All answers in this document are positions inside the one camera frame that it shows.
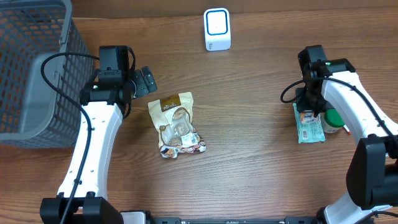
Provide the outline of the red snack bar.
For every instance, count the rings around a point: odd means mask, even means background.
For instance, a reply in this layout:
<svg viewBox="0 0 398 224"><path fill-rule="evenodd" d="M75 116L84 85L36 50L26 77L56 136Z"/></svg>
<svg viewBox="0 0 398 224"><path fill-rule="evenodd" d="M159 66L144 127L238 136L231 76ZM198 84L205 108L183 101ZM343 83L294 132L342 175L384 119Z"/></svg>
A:
<svg viewBox="0 0 398 224"><path fill-rule="evenodd" d="M344 125L343 128L346 130L348 135L351 135L351 131L348 129L347 125Z"/></svg>

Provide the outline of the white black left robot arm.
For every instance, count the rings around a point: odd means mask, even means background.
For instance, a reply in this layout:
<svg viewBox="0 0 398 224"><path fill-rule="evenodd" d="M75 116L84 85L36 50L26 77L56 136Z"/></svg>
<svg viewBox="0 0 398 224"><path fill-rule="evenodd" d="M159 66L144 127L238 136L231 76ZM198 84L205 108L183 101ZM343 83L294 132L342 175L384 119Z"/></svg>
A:
<svg viewBox="0 0 398 224"><path fill-rule="evenodd" d="M48 78L46 84L79 109L80 128L71 163L55 198L44 198L44 223L153 223L148 211L120 212L107 200L107 180L113 144L133 99L157 90L148 67L136 69L132 48L101 46L100 68L75 101Z"/></svg>

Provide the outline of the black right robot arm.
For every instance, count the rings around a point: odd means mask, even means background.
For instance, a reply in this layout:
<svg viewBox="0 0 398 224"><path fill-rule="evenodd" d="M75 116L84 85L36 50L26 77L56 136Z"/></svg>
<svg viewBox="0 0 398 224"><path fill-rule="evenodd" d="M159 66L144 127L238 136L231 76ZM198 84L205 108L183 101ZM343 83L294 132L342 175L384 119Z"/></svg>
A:
<svg viewBox="0 0 398 224"><path fill-rule="evenodd" d="M361 223L397 206L397 123L362 86L345 58L328 60L321 45L298 54L305 87L296 91L299 112L334 109L351 131L356 150L346 174L347 192L321 208L314 223Z"/></svg>

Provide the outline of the green lid jar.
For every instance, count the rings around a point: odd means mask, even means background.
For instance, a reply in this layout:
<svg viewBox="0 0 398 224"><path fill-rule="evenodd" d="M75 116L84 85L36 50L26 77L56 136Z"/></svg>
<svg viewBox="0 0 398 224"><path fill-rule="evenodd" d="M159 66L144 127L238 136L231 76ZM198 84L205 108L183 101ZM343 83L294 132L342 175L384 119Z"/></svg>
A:
<svg viewBox="0 0 398 224"><path fill-rule="evenodd" d="M321 123L324 133L332 134L340 130L345 122L335 109L328 109L321 116Z"/></svg>

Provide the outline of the teal tissue packet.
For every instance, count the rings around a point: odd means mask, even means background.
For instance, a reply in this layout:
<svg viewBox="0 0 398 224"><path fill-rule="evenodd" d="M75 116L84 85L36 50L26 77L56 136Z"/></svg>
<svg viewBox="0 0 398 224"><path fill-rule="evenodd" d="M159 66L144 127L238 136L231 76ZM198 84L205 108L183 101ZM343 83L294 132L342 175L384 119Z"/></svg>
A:
<svg viewBox="0 0 398 224"><path fill-rule="evenodd" d="M293 108L297 125L298 143L324 142L325 135L321 120L319 120L319 122L312 122L310 124L302 124L300 122L300 112L297 110L296 103L293 104Z"/></svg>

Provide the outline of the white snack wrapper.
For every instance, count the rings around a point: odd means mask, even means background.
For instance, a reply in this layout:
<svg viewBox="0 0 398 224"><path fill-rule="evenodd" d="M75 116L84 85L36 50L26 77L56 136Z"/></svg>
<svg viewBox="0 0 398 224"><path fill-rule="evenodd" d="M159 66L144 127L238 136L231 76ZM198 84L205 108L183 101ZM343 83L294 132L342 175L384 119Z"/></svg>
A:
<svg viewBox="0 0 398 224"><path fill-rule="evenodd" d="M181 153L206 151L204 139L192 124L193 102L193 95L185 92L148 103L162 157L175 159Z"/></svg>

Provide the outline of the orange white snack packet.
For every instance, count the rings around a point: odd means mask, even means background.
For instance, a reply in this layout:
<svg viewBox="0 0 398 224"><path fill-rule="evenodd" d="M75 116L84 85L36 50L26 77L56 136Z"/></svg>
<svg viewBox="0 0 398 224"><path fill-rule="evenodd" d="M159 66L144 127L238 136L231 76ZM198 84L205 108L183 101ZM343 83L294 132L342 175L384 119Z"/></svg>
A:
<svg viewBox="0 0 398 224"><path fill-rule="evenodd" d="M304 111L300 112L300 122L302 124L310 124L312 122L319 122L320 120L320 115L315 116L315 113L313 111Z"/></svg>

